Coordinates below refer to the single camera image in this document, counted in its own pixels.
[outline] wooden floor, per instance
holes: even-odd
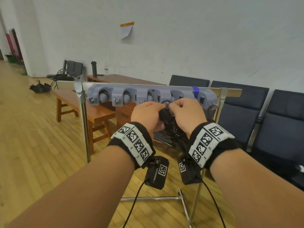
[[[41,82],[50,83],[47,79]],[[86,164],[80,118],[67,114],[57,123],[55,98],[48,93],[35,94],[29,90],[31,84],[36,84],[36,79],[21,76],[16,66],[0,61],[0,228]],[[114,132],[115,119],[111,127]],[[101,152],[107,143],[107,139],[95,143],[95,151]],[[170,161],[166,185],[161,191],[143,186],[139,196],[176,196],[181,188],[190,209],[197,185],[183,185],[175,150],[157,142],[155,148]],[[145,174],[146,169],[135,171],[125,197],[135,196]],[[217,184],[207,178],[205,181],[226,226],[234,227],[234,216]],[[131,202],[120,203],[109,227],[122,227],[131,206]],[[188,226],[181,202],[171,201],[137,202],[127,227]],[[222,227],[204,186],[194,227]]]

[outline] orange strip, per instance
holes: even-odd
[[[129,25],[134,25],[134,22],[129,22],[129,23],[121,24],[120,27],[129,26]]]

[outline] person's left arm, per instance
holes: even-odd
[[[158,112],[165,106],[146,102],[135,107],[131,121],[139,122],[153,138]],[[7,228],[106,228],[135,170],[131,156],[119,146],[108,146],[98,156],[44,195]]]

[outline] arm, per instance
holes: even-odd
[[[108,227],[133,172],[131,157],[119,146],[108,146],[8,228]]]
[[[169,105],[178,126],[188,135],[207,122],[195,99]],[[303,227],[304,192],[283,180],[241,149],[215,158],[210,171],[230,203],[240,227]]]

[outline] black thermos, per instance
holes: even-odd
[[[96,62],[91,62],[91,65],[92,65],[93,77],[97,77],[97,66],[96,66]]]

